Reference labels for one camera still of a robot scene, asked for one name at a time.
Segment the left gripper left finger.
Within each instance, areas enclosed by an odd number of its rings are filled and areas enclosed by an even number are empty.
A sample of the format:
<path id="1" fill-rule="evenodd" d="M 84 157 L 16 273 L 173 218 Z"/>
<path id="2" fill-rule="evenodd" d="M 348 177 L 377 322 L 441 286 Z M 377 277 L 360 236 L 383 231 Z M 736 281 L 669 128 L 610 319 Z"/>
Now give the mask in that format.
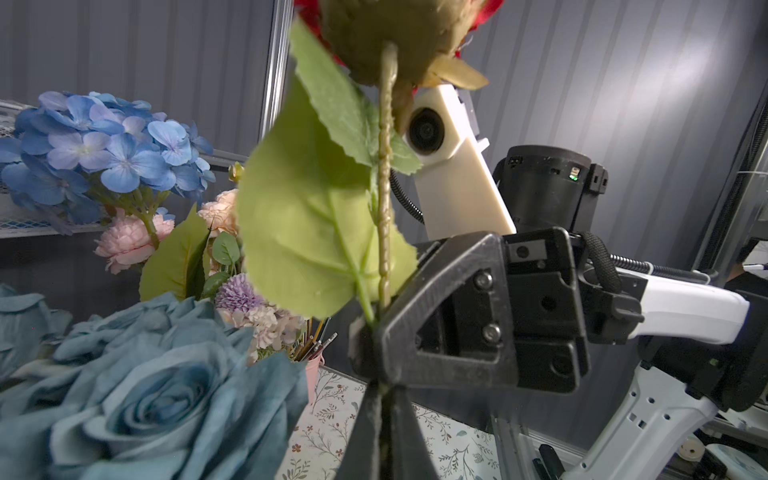
<path id="1" fill-rule="evenodd" d="M 382 395 L 377 383 L 369 383 L 336 480 L 374 480 L 380 473 L 379 439 L 382 427 Z"/>

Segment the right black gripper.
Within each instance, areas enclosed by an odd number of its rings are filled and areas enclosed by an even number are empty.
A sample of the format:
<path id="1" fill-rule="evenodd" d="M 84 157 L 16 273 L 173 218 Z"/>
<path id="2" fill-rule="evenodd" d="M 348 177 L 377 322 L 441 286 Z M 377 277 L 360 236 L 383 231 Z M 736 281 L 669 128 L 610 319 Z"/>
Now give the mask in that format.
<path id="1" fill-rule="evenodd" d="M 508 277 L 497 234 L 433 243 L 375 326 L 350 325 L 353 371 L 410 388 L 577 390 L 588 342 L 623 344 L 644 320 L 644 279 L 619 271 L 590 231 L 608 181 L 571 150 L 510 148 L 500 193 L 519 236 Z"/>

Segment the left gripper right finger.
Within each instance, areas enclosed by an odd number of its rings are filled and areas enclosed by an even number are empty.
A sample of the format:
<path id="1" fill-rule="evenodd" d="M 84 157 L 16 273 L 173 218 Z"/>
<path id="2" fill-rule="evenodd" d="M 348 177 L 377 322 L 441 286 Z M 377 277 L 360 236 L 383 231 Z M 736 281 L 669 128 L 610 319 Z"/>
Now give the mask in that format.
<path id="1" fill-rule="evenodd" d="M 404 387 L 386 395 L 386 478 L 427 480 L 439 478 Z"/>

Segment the red flower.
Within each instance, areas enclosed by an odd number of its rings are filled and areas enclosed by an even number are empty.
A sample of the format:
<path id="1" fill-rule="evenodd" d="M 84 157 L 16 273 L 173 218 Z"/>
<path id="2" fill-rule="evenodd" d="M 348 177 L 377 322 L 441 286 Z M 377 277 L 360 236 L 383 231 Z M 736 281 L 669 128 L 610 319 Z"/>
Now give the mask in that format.
<path id="1" fill-rule="evenodd" d="M 483 88 L 460 51 L 496 1 L 298 1 L 295 71 L 238 183 L 245 270 L 275 305 L 305 317 L 357 300 L 375 325 L 415 271 L 396 228 L 390 176 L 422 163 L 405 140 L 417 94 Z"/>

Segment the lilac small blossom sprig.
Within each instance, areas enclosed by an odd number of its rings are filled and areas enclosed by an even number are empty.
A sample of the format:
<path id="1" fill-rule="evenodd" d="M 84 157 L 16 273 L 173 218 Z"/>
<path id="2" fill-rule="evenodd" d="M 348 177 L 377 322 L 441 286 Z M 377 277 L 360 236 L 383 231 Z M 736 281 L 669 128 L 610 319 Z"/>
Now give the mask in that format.
<path id="1" fill-rule="evenodd" d="M 244 273 L 224 282 L 215 296 L 223 319 L 235 328 L 250 328 L 248 356 L 252 362 L 284 351 L 294 358 L 306 329 L 306 319 L 269 302 Z"/>

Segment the light blue flower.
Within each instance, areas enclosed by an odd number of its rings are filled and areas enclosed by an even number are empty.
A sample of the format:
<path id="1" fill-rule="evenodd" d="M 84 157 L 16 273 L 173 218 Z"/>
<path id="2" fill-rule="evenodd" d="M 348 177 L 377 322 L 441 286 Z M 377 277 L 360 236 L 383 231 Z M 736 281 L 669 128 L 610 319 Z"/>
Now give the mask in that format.
<path id="1" fill-rule="evenodd" d="M 170 294 L 73 323 L 1 303 L 5 479 L 271 479 L 308 402 L 303 367 Z"/>

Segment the cream peach rose stem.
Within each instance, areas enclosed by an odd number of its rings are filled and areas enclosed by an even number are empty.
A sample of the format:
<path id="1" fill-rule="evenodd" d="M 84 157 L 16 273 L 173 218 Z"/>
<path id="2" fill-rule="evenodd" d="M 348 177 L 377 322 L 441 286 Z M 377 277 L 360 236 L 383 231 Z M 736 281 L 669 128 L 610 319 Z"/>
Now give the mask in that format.
<path id="1" fill-rule="evenodd" d="M 237 194 L 237 188 L 223 191 L 213 201 L 203 203 L 198 210 L 197 215 L 205 221 L 211 237 L 217 237 L 222 233 L 238 235 Z"/>

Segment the blue hydrangea flower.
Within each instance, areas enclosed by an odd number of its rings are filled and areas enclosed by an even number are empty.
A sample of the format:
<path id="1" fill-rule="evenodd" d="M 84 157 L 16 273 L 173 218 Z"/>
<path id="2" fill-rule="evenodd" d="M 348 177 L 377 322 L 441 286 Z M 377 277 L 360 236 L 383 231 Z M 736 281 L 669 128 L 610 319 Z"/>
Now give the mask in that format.
<path id="1" fill-rule="evenodd" d="M 158 248 L 176 226 L 164 201 L 175 194 L 200 202 L 215 181 L 206 160 L 213 147 L 196 124 L 155 112 L 146 101 L 46 91 L 35 107 L 58 123 L 49 137 L 50 163 L 87 172 L 89 194 L 107 213 L 106 229 L 122 209 L 144 222 Z"/>

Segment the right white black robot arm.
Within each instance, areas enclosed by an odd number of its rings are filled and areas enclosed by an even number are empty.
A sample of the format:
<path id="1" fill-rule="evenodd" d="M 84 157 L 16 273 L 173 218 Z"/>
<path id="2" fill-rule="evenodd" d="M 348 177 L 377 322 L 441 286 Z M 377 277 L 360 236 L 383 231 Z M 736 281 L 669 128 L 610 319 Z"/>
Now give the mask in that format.
<path id="1" fill-rule="evenodd" d="M 767 299 L 725 286 L 740 244 L 767 236 L 767 156 L 732 168 L 694 271 L 607 252 L 588 231 L 607 171 L 550 146 L 512 147 L 494 171 L 519 234 L 439 240 L 375 327 L 350 327 L 350 359 L 369 378 L 342 479 L 433 479 L 411 387 L 574 391 L 588 343 L 639 342 L 620 408 L 586 457 L 550 479 L 652 479 L 721 411 L 744 411 L 767 383 Z"/>

